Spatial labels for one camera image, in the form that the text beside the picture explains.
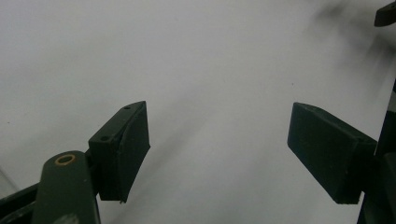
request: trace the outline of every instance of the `white table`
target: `white table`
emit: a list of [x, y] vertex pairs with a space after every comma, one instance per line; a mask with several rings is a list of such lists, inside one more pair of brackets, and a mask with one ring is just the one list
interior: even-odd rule
[[28, 187], [146, 100], [151, 149], [128, 203], [99, 202], [103, 223], [356, 223], [288, 148], [290, 113], [316, 105], [378, 139], [388, 3], [4, 1], [0, 169]]

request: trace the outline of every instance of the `black rubber pad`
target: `black rubber pad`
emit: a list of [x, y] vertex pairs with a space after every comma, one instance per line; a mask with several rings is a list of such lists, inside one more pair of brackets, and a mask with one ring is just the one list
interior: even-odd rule
[[336, 203], [358, 203], [374, 139], [323, 109], [294, 103], [288, 145]]
[[381, 27], [391, 25], [396, 22], [396, 3], [390, 3], [385, 7], [381, 7], [375, 13], [374, 26]]
[[146, 102], [127, 105], [89, 141], [92, 160], [100, 164], [99, 194], [104, 201], [126, 202], [149, 151]]

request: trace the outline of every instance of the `dark green plastic part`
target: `dark green plastic part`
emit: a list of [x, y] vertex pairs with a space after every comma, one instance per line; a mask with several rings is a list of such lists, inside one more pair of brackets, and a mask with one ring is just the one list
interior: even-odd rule
[[393, 217], [396, 218], [396, 152], [385, 154], [381, 161], [381, 177]]
[[149, 151], [146, 102], [120, 109], [89, 141], [92, 162], [99, 164], [99, 194], [104, 201], [126, 202]]
[[294, 103], [288, 145], [336, 203], [358, 203], [375, 140], [323, 109]]
[[22, 189], [0, 200], [0, 220], [30, 203], [35, 202], [38, 184]]
[[32, 223], [100, 223], [83, 152], [65, 152], [44, 164]]

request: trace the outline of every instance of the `screw hole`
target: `screw hole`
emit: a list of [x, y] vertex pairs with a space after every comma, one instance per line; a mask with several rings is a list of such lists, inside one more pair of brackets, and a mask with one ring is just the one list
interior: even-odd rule
[[67, 155], [63, 155], [61, 157], [59, 157], [58, 159], [56, 159], [55, 164], [56, 165], [68, 165], [70, 163], [72, 163], [73, 161], [76, 160], [76, 156], [73, 154], [67, 154]]

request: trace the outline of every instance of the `white surface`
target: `white surface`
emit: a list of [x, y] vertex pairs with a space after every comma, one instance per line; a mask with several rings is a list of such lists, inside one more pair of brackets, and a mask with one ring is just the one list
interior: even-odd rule
[[372, 24], [387, 3], [3, 1], [0, 166], [28, 187], [146, 100], [151, 150], [128, 203], [100, 202], [103, 223], [355, 223], [360, 207], [288, 149], [290, 112], [316, 105], [378, 138], [395, 67]]

